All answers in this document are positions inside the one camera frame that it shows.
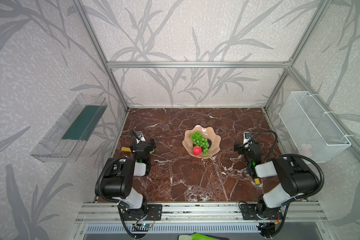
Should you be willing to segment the red fake apple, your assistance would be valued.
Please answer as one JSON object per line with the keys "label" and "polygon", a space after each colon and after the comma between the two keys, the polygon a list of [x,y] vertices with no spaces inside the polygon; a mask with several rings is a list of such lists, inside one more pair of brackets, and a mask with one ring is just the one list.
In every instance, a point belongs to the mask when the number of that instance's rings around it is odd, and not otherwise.
{"label": "red fake apple", "polygon": [[203,148],[202,147],[200,147],[200,146],[194,146],[193,147],[193,154],[195,156],[199,156],[202,153],[203,153]]}

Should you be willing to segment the green fake grape bunch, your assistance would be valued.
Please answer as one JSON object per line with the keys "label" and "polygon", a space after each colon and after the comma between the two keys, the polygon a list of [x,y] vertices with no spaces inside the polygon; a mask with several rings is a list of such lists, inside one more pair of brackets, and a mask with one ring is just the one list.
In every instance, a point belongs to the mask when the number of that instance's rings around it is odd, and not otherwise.
{"label": "green fake grape bunch", "polygon": [[206,155],[208,153],[209,149],[207,139],[200,132],[195,132],[191,134],[190,139],[193,142],[193,147],[200,146],[203,148],[203,153],[199,156]]}

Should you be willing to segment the dark avocado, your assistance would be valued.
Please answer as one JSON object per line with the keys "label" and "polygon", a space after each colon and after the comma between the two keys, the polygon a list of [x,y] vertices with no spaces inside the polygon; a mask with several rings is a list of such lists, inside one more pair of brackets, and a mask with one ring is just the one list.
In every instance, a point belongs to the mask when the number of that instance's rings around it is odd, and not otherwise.
{"label": "dark avocado", "polygon": [[208,149],[210,149],[212,146],[212,141],[210,139],[207,139],[207,142],[208,142]]}

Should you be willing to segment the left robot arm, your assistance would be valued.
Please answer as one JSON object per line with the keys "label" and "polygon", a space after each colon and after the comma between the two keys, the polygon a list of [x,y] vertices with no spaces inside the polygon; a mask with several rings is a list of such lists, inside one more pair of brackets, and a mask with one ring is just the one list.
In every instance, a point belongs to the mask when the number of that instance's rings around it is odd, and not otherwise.
{"label": "left robot arm", "polygon": [[95,185],[97,197],[116,203],[117,206],[130,212],[148,212],[144,195],[133,188],[134,177],[148,176],[151,167],[151,153],[156,148],[154,139],[149,142],[139,141],[130,147],[133,157],[110,158],[107,160]]}

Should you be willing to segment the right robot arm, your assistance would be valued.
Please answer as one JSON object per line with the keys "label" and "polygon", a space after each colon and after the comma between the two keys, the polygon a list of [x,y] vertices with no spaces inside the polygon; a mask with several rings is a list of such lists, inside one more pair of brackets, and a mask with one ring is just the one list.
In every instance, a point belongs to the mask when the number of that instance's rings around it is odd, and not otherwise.
{"label": "right robot arm", "polygon": [[258,214],[316,195],[324,186],[323,170],[306,156],[285,154],[262,163],[262,150],[256,143],[235,142],[234,151],[245,157],[247,172],[254,181],[274,176],[280,181],[276,187],[260,196],[255,208]]}

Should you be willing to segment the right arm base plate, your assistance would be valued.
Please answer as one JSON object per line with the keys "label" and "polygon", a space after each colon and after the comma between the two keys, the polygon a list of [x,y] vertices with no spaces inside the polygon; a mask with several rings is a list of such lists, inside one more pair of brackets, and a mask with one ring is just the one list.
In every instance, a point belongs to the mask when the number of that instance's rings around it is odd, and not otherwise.
{"label": "right arm base plate", "polygon": [[249,204],[244,202],[240,202],[238,207],[242,214],[243,220],[279,221],[283,219],[283,214],[280,208],[270,209],[263,205]]}

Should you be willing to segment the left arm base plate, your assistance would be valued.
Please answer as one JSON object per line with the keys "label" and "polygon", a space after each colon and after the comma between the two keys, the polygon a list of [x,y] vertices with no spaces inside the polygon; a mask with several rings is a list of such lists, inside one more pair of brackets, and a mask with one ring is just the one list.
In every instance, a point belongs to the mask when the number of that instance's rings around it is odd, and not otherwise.
{"label": "left arm base plate", "polygon": [[159,221],[162,218],[163,205],[161,204],[147,204],[136,210],[122,210],[123,219],[125,221]]}

